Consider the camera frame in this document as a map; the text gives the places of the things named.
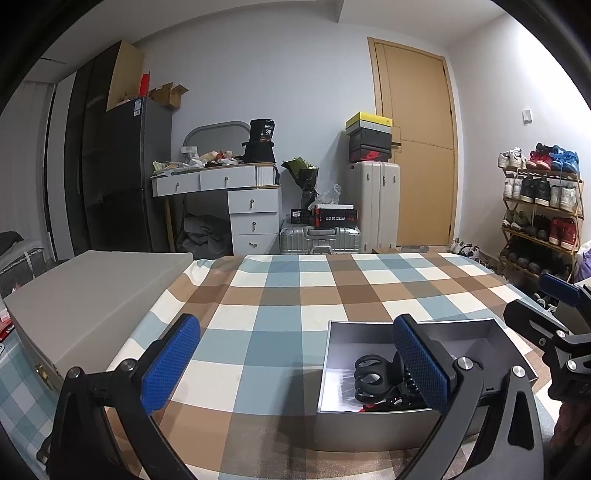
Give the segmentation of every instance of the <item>black refrigerator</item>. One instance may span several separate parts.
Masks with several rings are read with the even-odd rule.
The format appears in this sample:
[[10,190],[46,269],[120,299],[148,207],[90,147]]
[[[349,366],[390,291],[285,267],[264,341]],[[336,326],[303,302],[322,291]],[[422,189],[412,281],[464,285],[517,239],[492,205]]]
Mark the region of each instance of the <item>black refrigerator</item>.
[[164,200],[152,197],[152,162],[170,161],[172,111],[148,97],[104,114],[82,155],[90,248],[168,252]]

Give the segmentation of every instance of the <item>blue sneaker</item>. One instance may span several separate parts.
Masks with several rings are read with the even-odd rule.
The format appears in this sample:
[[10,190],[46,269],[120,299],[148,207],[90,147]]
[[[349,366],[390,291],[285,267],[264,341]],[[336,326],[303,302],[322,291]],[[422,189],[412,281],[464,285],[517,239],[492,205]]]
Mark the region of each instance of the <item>blue sneaker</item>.
[[564,152],[562,170],[568,173],[579,174],[579,156],[577,155],[577,152]]
[[561,171],[563,168],[563,157],[564,157],[564,148],[555,145],[552,148],[552,151],[549,153],[550,157],[552,158],[552,163],[550,164],[551,170],[558,170]]

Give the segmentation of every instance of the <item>black sneaker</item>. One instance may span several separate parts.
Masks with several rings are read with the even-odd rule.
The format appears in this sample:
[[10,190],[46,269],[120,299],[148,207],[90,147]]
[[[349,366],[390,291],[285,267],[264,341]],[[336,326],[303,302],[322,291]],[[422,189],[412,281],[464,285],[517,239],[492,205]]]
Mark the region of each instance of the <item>black sneaker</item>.
[[539,178],[535,182],[535,202],[538,205],[550,206],[550,182],[546,177]]
[[523,179],[521,183],[521,195],[519,199],[522,202],[534,203],[535,198],[535,185],[534,185],[534,178],[531,175],[528,175],[526,178]]

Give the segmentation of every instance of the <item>gray box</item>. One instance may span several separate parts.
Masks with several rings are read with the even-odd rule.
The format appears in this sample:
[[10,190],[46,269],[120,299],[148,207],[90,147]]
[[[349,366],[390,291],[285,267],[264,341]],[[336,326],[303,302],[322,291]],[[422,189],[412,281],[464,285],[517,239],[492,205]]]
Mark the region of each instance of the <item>gray box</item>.
[[[494,319],[460,320],[456,322],[421,322],[433,340],[441,342],[456,358],[476,358],[487,372],[502,378],[514,365],[525,368],[530,384],[537,374],[503,332]],[[430,408],[399,412],[360,413],[342,411],[362,407],[354,398],[341,404],[334,402],[341,395],[353,397],[353,370],[362,355],[377,354],[394,357],[391,323],[329,322],[322,383],[314,426],[315,448],[332,452],[379,452],[420,447],[439,419]],[[467,436],[480,432],[487,407],[479,407]]]

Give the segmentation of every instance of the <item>white drawer cabinet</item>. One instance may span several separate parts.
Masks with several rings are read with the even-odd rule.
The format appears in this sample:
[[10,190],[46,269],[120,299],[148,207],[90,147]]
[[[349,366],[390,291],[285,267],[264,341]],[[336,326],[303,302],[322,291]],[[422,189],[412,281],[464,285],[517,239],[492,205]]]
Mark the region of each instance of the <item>white drawer cabinet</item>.
[[199,173],[184,173],[182,175],[170,175],[152,180],[152,191],[155,197],[174,195],[175,193],[198,192]]
[[232,235],[256,235],[258,233],[277,233],[279,213],[234,213],[230,215]]
[[212,168],[201,172],[201,190],[241,189],[256,186],[254,165]]
[[232,235],[234,255],[277,255],[279,235]]
[[279,212],[279,188],[236,190],[228,192],[228,212]]

